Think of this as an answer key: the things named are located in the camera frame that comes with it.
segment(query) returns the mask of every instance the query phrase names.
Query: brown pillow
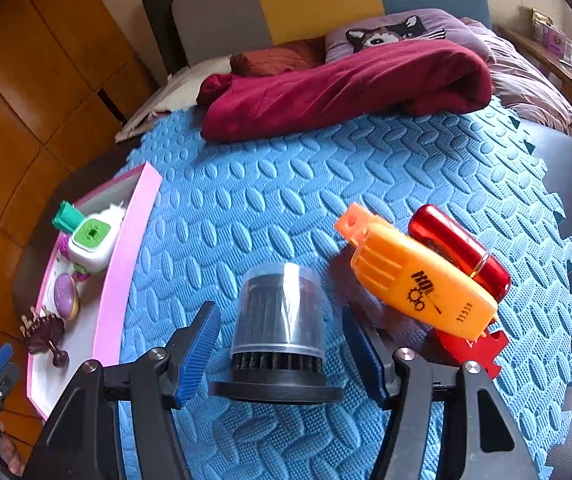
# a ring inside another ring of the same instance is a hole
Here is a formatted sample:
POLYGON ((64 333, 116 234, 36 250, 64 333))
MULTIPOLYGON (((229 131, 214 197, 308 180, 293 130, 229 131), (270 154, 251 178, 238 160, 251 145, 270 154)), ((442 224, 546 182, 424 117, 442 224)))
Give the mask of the brown pillow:
POLYGON ((277 75, 322 65, 325 56, 326 42, 322 36, 243 52, 230 58, 230 68, 233 74, 246 77, 277 75))

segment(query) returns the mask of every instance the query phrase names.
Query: brown toy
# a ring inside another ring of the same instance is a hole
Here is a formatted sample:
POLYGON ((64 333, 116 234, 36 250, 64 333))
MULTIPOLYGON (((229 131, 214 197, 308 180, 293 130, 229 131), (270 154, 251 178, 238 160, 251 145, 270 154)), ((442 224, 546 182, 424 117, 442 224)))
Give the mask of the brown toy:
POLYGON ((57 348, 64 335, 64 320, 49 312, 45 306, 42 311, 46 316, 40 316, 32 306, 32 321, 22 316, 24 326, 20 326, 19 330, 24 336, 24 346, 31 354, 51 351, 53 366, 64 368, 68 364, 68 352, 57 348))

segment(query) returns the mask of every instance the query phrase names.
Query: box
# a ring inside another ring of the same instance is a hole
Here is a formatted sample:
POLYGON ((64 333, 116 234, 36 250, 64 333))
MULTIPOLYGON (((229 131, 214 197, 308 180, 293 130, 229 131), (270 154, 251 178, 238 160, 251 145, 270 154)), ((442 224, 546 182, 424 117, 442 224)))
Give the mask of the box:
MULTIPOLYGON (((75 202, 84 215, 101 212, 111 203, 124 201, 126 215, 108 268, 77 284, 79 315, 66 323, 66 333, 59 348, 68 352, 65 368, 52 365, 52 354, 29 354, 26 394, 37 412, 48 418, 70 378, 88 359, 104 366, 119 364, 122 331, 130 281, 140 252, 140 245, 153 209, 162 177, 150 164, 140 166, 109 180, 75 202)), ((55 280, 60 274, 72 274, 72 263, 59 250, 60 233, 50 254, 42 279, 36 308, 42 305, 57 312, 53 298, 55 280)))
POLYGON ((566 35, 550 25, 543 25, 543 45, 559 59, 564 57, 566 51, 566 35))

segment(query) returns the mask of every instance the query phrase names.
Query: purple toy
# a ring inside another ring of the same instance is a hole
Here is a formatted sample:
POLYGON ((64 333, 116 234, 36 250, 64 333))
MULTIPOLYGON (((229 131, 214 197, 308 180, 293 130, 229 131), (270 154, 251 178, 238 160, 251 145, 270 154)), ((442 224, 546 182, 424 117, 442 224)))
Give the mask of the purple toy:
POLYGON ((70 261, 70 258, 68 257, 68 240, 70 240, 70 235, 63 234, 58 237, 57 248, 60 250, 61 255, 70 261))
POLYGON ((63 319, 75 319, 79 313, 79 294, 75 280, 69 274, 62 274, 55 280, 53 297, 57 312, 63 319))

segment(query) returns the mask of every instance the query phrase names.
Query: black base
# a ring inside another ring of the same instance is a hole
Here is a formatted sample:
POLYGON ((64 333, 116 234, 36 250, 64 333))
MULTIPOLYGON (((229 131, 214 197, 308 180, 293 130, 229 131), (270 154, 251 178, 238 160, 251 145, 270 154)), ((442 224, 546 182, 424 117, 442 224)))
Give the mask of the black base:
POLYGON ((301 370, 231 370, 226 381, 214 381, 208 394, 265 404, 322 404, 341 402, 341 388, 326 386, 321 372, 301 370))

